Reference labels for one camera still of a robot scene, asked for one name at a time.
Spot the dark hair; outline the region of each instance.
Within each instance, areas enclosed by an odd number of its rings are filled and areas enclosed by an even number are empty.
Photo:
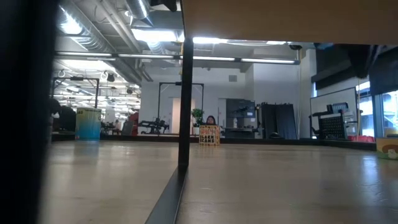
[[[206,119],[206,124],[208,124],[208,123],[207,123],[207,120],[208,120],[209,118],[213,118],[214,125],[217,125],[217,123],[216,123],[216,118],[214,118],[212,115],[209,115],[209,116],[207,117],[207,119]]]

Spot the green plant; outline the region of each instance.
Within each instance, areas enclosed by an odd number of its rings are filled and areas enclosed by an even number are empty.
[[[193,109],[191,111],[191,114],[193,118],[195,118],[195,124],[193,124],[194,127],[199,127],[201,124],[203,124],[203,114],[205,112],[201,109]]]

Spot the potted plant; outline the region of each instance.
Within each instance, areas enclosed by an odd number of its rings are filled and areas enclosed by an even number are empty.
[[[191,114],[195,118],[195,123],[193,124],[193,134],[199,135],[199,126],[203,124],[203,114],[205,112],[201,109],[193,109]]]

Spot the woman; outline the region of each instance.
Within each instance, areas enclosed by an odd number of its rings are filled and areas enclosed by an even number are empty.
[[[217,125],[217,124],[216,124],[216,119],[215,119],[212,115],[210,115],[210,116],[208,116],[207,119],[206,119],[206,124],[209,124],[209,125]]]

